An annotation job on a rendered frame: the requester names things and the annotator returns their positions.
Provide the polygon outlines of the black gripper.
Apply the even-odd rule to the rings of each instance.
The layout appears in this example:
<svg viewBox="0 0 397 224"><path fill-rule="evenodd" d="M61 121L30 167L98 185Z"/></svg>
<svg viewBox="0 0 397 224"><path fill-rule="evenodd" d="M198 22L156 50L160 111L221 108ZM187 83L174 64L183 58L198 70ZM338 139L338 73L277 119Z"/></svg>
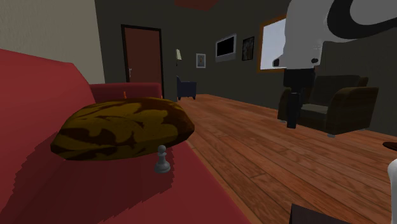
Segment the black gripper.
<svg viewBox="0 0 397 224"><path fill-rule="evenodd" d="M315 77L314 68L284 70L283 85L291 88L287 105L287 128L296 128L296 121L301 108L302 89L312 87Z"/></svg>

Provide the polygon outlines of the dark robot stand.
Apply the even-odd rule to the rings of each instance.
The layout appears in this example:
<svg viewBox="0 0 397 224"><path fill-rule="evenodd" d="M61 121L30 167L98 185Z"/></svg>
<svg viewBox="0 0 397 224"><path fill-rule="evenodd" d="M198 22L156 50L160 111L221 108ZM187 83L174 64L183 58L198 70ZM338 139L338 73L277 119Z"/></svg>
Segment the dark robot stand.
<svg viewBox="0 0 397 224"><path fill-rule="evenodd" d="M350 224L305 207L292 204L289 216L289 224Z"/></svg>

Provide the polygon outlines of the grey chess pawn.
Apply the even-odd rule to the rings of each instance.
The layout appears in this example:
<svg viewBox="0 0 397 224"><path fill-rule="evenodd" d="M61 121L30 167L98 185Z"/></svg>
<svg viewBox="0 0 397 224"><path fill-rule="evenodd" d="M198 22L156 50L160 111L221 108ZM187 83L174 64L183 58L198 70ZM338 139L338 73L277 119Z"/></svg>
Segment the grey chess pawn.
<svg viewBox="0 0 397 224"><path fill-rule="evenodd" d="M158 161L155 164L154 171L156 173L166 173L171 169L170 163L166 160L166 147L164 145L160 145L158 147Z"/></svg>

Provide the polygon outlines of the yellow brown patterned cushion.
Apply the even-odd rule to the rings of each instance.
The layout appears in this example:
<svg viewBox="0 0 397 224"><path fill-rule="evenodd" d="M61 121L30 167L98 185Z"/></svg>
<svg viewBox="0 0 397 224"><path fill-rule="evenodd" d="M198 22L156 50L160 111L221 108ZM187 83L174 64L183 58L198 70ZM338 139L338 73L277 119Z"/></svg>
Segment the yellow brown patterned cushion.
<svg viewBox="0 0 397 224"><path fill-rule="evenodd" d="M71 115L50 145L66 160L118 160L156 153L195 130L177 103L155 97L91 104Z"/></svg>

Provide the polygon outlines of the red sofa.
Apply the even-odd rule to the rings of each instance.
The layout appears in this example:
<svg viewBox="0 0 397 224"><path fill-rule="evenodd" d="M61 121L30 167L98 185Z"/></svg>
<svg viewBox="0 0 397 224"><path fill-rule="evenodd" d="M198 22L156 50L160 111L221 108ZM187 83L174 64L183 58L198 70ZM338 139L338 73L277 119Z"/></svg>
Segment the red sofa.
<svg viewBox="0 0 397 224"><path fill-rule="evenodd" d="M57 132L95 94L72 63L0 49L0 224L250 224L187 143L157 155L67 161Z"/></svg>

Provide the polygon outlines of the window with orange frame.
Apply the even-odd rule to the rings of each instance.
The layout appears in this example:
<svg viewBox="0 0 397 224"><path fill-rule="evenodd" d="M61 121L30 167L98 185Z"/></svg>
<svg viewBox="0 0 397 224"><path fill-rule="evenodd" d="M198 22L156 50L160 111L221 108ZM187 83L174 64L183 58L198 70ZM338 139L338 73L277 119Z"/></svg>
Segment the window with orange frame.
<svg viewBox="0 0 397 224"><path fill-rule="evenodd" d="M260 26L258 41L258 73L281 73L285 67L273 65L273 61L278 58L284 49L285 44L285 21L286 15L272 18Z"/></svg>

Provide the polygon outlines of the dark framed wall picture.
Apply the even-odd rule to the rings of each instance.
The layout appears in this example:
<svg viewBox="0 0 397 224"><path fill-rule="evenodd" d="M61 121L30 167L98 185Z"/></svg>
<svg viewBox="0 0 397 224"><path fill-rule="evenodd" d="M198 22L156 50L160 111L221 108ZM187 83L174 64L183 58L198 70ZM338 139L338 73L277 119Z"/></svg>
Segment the dark framed wall picture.
<svg viewBox="0 0 397 224"><path fill-rule="evenodd" d="M253 59L254 36L246 38L242 43L242 61Z"/></svg>

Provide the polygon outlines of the wall television with grey frame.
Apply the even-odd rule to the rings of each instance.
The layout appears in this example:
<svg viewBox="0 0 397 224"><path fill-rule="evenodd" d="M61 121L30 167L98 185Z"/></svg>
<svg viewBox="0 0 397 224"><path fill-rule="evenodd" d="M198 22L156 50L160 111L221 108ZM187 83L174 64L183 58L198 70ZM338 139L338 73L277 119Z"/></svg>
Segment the wall television with grey frame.
<svg viewBox="0 0 397 224"><path fill-rule="evenodd" d="M215 44L215 61L225 62L236 58L237 35L231 34Z"/></svg>

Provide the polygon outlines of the red door with black frame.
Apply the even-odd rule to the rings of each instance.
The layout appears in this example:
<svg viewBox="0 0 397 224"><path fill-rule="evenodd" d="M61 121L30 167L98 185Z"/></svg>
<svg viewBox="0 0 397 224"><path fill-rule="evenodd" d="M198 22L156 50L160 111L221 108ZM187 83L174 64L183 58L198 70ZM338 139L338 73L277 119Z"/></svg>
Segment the red door with black frame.
<svg viewBox="0 0 397 224"><path fill-rule="evenodd" d="M126 82L157 83L164 97L161 29L122 24L121 32Z"/></svg>

